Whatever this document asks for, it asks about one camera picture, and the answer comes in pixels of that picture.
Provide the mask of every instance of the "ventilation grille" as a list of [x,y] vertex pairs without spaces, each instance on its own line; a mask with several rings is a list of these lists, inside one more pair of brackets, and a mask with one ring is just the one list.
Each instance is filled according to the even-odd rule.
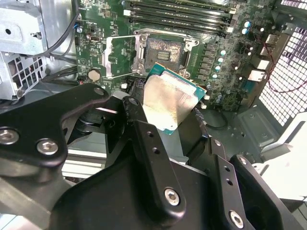
[[27,89],[42,79],[43,62],[41,58],[34,58],[32,65],[24,66],[21,58],[18,57],[10,61],[8,66],[13,82],[16,84],[16,89],[23,92],[26,92]]
[[[278,91],[299,87],[307,80],[307,30],[297,27],[270,76]],[[277,93],[265,85],[260,100],[284,126],[288,119],[307,109],[307,86],[288,93]]]
[[284,6],[292,6],[299,9],[307,10],[307,0],[282,0],[281,4]]

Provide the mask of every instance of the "mounting hole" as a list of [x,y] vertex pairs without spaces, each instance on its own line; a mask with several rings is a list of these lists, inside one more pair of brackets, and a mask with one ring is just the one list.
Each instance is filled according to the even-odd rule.
[[233,186],[234,184],[231,182],[231,180],[229,179],[226,179],[227,183],[230,185],[230,186]]
[[129,98],[129,101],[134,104],[134,105],[138,105],[139,103],[134,99],[134,98]]
[[159,149],[157,149],[156,147],[153,147],[153,153],[155,153],[155,154],[159,154],[159,153],[160,153],[160,150],[159,150]]
[[154,135],[153,135],[153,133],[152,133],[151,131],[148,131],[148,132],[147,132],[147,135],[148,135],[150,138],[153,138],[153,137],[154,137]]
[[110,121],[110,123],[109,123],[109,128],[112,128],[112,127],[114,127],[114,125],[115,125],[115,121]]
[[105,94],[104,91],[100,88],[94,88],[94,92],[101,95],[101,96],[103,96]]

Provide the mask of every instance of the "metal mesh panel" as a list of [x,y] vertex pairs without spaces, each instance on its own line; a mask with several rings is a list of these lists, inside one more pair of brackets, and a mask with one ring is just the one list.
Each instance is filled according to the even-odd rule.
[[282,0],[281,4],[307,10],[307,0]]
[[[278,91],[299,87],[307,80],[307,30],[297,27],[270,76],[271,86]],[[307,109],[306,85],[288,93],[278,93],[265,85],[260,100],[284,126],[287,120]]]
[[0,99],[17,100],[45,77],[46,58],[0,52]]

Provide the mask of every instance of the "black cable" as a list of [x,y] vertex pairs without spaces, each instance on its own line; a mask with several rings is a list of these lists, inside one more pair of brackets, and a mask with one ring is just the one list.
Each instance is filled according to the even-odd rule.
[[68,63],[77,65],[77,60],[74,60],[74,59],[71,59],[71,58],[68,58],[68,57],[56,57],[55,59],[57,59],[57,60],[62,60],[62,61],[66,61],[66,62],[68,62]]
[[49,47],[45,52],[40,53],[40,54],[36,54],[36,55],[27,55],[29,58],[38,58],[38,57],[41,57],[41,56],[49,56],[51,54],[51,52],[53,52],[54,50],[59,48],[60,45],[66,40],[66,38],[70,34],[71,30],[74,30],[73,27],[74,27],[74,25],[75,25],[75,23],[78,19],[78,16],[79,16],[79,5],[78,5],[78,0],[72,0],[72,4],[73,3],[74,3],[74,6],[75,6],[76,15],[74,16],[72,21],[69,23],[69,25],[68,25],[67,29],[65,30],[65,32],[63,33],[63,35],[59,38],[58,41],[56,41],[56,43],[52,47]]
[[69,53],[69,51],[71,49],[72,43],[74,41],[74,38],[75,38],[75,30],[73,29],[73,31],[71,33],[71,41],[69,42],[67,50],[63,54],[61,54],[61,55],[57,55],[57,54],[50,54],[50,55],[54,56],[55,59],[61,59],[61,58],[65,57]]
[[211,126],[211,125],[209,125],[209,124],[206,124],[206,126],[207,126],[208,128],[210,128],[210,129],[223,129],[223,128],[227,127],[227,126],[228,126],[228,120],[227,120],[227,118],[225,117],[225,115],[223,114],[222,111],[220,111],[220,115],[221,115],[222,119],[223,119],[224,122],[225,122],[224,125],[216,127],[216,126]]
[[52,81],[54,79],[58,79],[58,78],[65,77],[65,76],[69,76],[71,74],[76,74],[77,72],[78,72],[78,69],[77,69],[76,66],[70,67],[68,69],[63,69],[63,70],[61,70],[59,72],[52,73],[52,74],[49,74],[49,75],[45,76],[42,79],[42,82],[49,82],[49,81]]

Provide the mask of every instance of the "screw hole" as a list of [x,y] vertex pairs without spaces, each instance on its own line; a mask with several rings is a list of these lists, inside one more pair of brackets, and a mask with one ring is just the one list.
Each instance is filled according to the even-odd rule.
[[110,123],[109,123],[109,128],[112,128],[113,126],[115,125],[115,121],[110,121]]
[[159,153],[160,153],[160,150],[159,150],[159,149],[157,149],[156,147],[154,147],[154,148],[153,148],[153,153],[155,153],[155,154],[159,154]]
[[237,223],[241,223],[241,220],[238,218],[238,217],[234,217],[234,219],[235,219],[235,221],[237,222]]
[[139,103],[134,99],[134,98],[129,98],[129,101],[134,104],[134,105],[138,105]]
[[153,137],[154,137],[153,133],[150,132],[150,131],[147,132],[147,135],[148,135],[150,138],[153,138]]
[[226,179],[227,183],[230,185],[230,186],[233,186],[234,184],[231,182],[231,180],[229,179]]

